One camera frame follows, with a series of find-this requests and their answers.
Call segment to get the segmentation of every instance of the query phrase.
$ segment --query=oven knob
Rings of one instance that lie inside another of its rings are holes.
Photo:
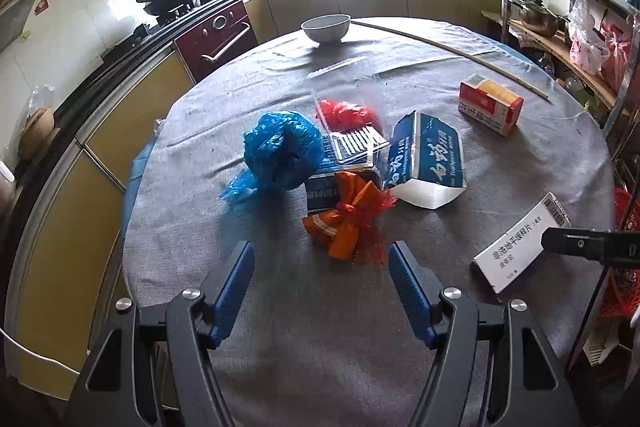
[[[218,15],[213,19],[213,29],[221,30],[226,26],[226,17],[224,15]]]

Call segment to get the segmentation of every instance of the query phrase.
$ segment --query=round table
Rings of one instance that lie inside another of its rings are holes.
[[[170,301],[225,262],[240,240],[256,250],[254,278],[231,337],[212,362],[232,414],[253,426],[398,426],[408,423],[433,360],[410,328],[386,267],[336,266],[302,227],[304,187],[228,205],[218,197],[243,167],[242,133],[269,110],[313,118],[311,71],[366,55],[388,121],[420,109],[462,136],[467,190],[438,210],[399,201],[379,219],[385,248],[409,245],[443,284],[496,303],[471,259],[551,191],[579,228],[611,229],[613,179],[601,131],[540,68],[458,26],[430,20],[367,22],[444,42],[543,89],[549,101],[463,57],[351,25],[338,46],[295,32],[215,71],[172,107],[151,153],[127,230],[123,265],[140,305]],[[505,138],[458,111],[474,72],[524,97]],[[596,263],[543,253],[500,294],[519,297],[566,359],[600,273]],[[462,425],[474,425],[482,350]]]

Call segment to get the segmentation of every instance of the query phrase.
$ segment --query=clear plastic lid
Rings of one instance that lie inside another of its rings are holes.
[[[389,146],[384,97],[367,57],[350,58],[310,73],[307,82],[338,164]]]

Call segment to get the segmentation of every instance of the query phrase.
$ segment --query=oven handle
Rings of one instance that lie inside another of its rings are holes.
[[[231,46],[236,44],[236,42],[238,42],[244,36],[245,33],[251,31],[251,26],[249,26],[248,23],[242,22],[241,24],[244,24],[246,26],[246,28],[244,30],[242,30],[240,33],[238,33],[238,35],[236,35],[233,39],[231,39],[229,44],[227,44],[224,48],[222,48],[213,57],[210,57],[209,55],[202,55],[202,58],[204,60],[206,60],[207,62],[210,62],[211,64],[215,64],[217,61],[219,61],[220,57],[222,57],[222,55],[224,55],[226,52],[228,52],[229,49],[231,48]]]

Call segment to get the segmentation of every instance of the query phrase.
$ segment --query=barcode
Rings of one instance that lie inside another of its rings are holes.
[[[545,206],[549,211],[549,214],[551,214],[551,217],[553,217],[558,224],[558,227],[564,227],[564,225],[566,225],[566,221],[564,219],[564,216],[562,215],[562,212],[560,212],[560,209],[556,205],[556,202],[551,198],[547,198],[545,199]]]

